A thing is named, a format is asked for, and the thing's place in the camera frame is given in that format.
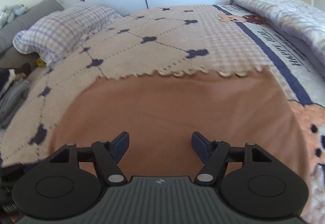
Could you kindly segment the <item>brown ribbed long-sleeve top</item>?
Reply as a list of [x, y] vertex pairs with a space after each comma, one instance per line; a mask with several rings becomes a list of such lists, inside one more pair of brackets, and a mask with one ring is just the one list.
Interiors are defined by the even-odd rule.
[[202, 167], [193, 132], [232, 146], [255, 143], [307, 180], [308, 153], [284, 92], [268, 71], [244, 78], [192, 76], [97, 78], [75, 97], [54, 130], [49, 151], [90, 146], [129, 133], [119, 163], [130, 176], [191, 176]]

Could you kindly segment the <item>grey upholstered headboard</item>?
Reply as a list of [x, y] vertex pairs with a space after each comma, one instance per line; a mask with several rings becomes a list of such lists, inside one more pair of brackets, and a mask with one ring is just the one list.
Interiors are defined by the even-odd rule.
[[29, 63], [32, 69], [37, 68], [38, 54], [24, 55], [19, 53], [13, 46], [13, 38], [18, 32], [28, 30], [41, 18], [62, 10], [64, 7], [56, 0], [43, 0], [24, 14], [16, 17], [11, 23], [7, 23], [1, 29], [1, 68], [18, 68], [25, 63]]

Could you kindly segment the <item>folded grey garment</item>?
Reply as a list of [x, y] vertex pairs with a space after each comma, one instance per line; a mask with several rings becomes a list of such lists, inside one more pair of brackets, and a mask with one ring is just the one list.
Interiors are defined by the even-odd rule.
[[15, 113], [26, 100], [29, 93], [30, 82], [19, 80], [15, 82], [1, 98], [1, 129], [6, 129]]

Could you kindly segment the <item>blue plush toy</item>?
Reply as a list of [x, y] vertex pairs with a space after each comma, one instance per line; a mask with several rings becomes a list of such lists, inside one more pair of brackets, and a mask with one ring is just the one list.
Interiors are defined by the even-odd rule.
[[13, 22], [13, 20], [24, 14], [27, 7], [24, 4], [17, 4], [13, 6], [3, 6], [0, 12], [0, 28], [3, 28], [6, 24]]

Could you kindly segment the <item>yellow knitted item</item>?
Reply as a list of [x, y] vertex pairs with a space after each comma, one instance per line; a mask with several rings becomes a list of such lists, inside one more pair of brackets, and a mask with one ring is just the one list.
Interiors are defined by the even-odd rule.
[[47, 66], [46, 63], [44, 61], [42, 61], [40, 58], [38, 58], [36, 60], [36, 64], [38, 67], [46, 67]]

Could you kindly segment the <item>pile of dark clothes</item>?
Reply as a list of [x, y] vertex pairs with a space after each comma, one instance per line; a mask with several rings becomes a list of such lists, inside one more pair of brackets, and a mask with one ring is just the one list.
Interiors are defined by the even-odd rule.
[[27, 78], [27, 76], [31, 73], [31, 65], [29, 63], [23, 64], [21, 67], [16, 69], [3, 69], [1, 68], [1, 92], [0, 96], [1, 98], [3, 95], [7, 92], [7, 90], [10, 88], [10, 86], [21, 79]]

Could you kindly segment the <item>purple plaid pillow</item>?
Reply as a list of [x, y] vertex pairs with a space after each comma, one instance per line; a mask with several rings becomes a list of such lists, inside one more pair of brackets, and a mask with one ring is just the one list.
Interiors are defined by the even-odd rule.
[[71, 54], [75, 47], [122, 16], [112, 8], [80, 2], [53, 12], [18, 32], [13, 46], [21, 54], [37, 53], [47, 66]]

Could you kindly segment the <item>beige bear pattern bed blanket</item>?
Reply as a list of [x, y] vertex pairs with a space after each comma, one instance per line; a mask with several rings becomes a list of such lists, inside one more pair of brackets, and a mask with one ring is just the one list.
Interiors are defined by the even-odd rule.
[[39, 162], [77, 95], [97, 78], [216, 72], [244, 78], [268, 70], [282, 88], [308, 153], [309, 204], [302, 217], [324, 223], [324, 79], [288, 38], [237, 6], [143, 10], [105, 26], [66, 59], [35, 71], [28, 97], [1, 133], [1, 165]]

